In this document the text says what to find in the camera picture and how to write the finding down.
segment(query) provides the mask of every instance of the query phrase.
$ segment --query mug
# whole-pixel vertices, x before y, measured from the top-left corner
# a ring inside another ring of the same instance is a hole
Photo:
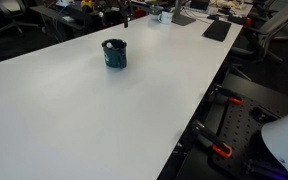
[[[163,24],[169,24],[172,22],[173,13],[162,11],[162,14],[158,15],[157,20]]]
[[[164,8],[162,6],[154,6],[154,5],[150,6],[149,14],[150,14],[151,19],[157,20],[158,15],[162,13],[163,9]]]
[[[112,68],[125,68],[126,46],[127,43],[121,39],[108,39],[102,42],[106,65]]]

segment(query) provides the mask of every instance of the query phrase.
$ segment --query dark teal mug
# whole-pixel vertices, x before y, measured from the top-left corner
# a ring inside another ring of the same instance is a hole
[[[120,39],[108,39],[102,43],[105,63],[113,68],[126,67],[126,42]]]

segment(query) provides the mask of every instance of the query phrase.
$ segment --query office chair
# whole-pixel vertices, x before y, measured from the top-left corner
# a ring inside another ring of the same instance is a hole
[[[276,0],[267,0],[267,1],[253,1],[253,9],[248,14],[248,17],[256,19],[270,19],[273,17],[273,14],[277,13],[276,10],[271,10],[271,5]]]
[[[281,11],[277,12],[271,19],[266,21],[259,29],[253,27],[244,27],[230,50],[232,60],[248,61],[250,63],[259,63],[269,55],[278,63],[283,59],[268,50],[271,40],[285,26],[288,25],[288,4]],[[241,71],[237,72],[236,66],[232,67],[235,72],[248,78]]]
[[[23,16],[26,13],[26,7],[21,0],[0,0],[0,10],[3,11],[6,18],[12,21],[8,25],[0,28],[0,32],[16,27],[22,36],[23,31],[20,26],[39,27],[37,24],[23,23],[15,20],[15,18]]]

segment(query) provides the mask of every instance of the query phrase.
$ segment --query table leg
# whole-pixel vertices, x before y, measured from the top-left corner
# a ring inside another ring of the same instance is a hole
[[[43,28],[42,28],[42,31],[43,31],[44,33],[48,34],[49,31],[50,31],[50,28],[47,27],[47,24],[46,24],[46,21],[45,21],[45,18],[44,18],[44,16],[43,16],[43,14],[41,14],[41,18],[42,18],[42,20],[43,20],[44,28],[45,28],[44,30],[43,30]],[[54,37],[55,37],[55,39],[57,40],[58,43],[61,42],[61,41],[59,40],[59,38],[57,37],[57,33],[54,34]]]
[[[65,25],[62,25],[62,26],[66,35],[66,39],[67,40],[74,39],[74,33],[73,33],[72,28],[65,26]]]

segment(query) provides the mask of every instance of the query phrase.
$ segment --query desk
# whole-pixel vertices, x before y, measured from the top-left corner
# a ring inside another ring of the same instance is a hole
[[[0,179],[156,179],[242,26],[143,17],[0,63]],[[128,43],[106,67],[101,42]]]
[[[185,5],[185,3],[187,3],[188,1],[189,0],[182,0],[182,5]],[[147,13],[149,13],[149,11],[150,11],[150,5],[146,4],[144,1],[132,0],[132,5],[134,7],[142,9],[143,11],[145,11]]]
[[[73,39],[74,38],[74,33],[71,28],[76,29],[78,31],[83,31],[84,26],[81,24],[78,24],[76,22],[67,22],[63,19],[63,17],[67,16],[65,14],[59,13],[58,11],[55,11],[50,8],[46,8],[43,5],[40,6],[35,6],[30,8],[32,11],[35,11],[37,13],[41,14],[41,17],[43,21],[45,22],[44,16],[49,17],[51,19],[55,19],[56,21],[59,21],[61,24],[63,24],[63,29],[65,32],[65,35],[67,39]]]

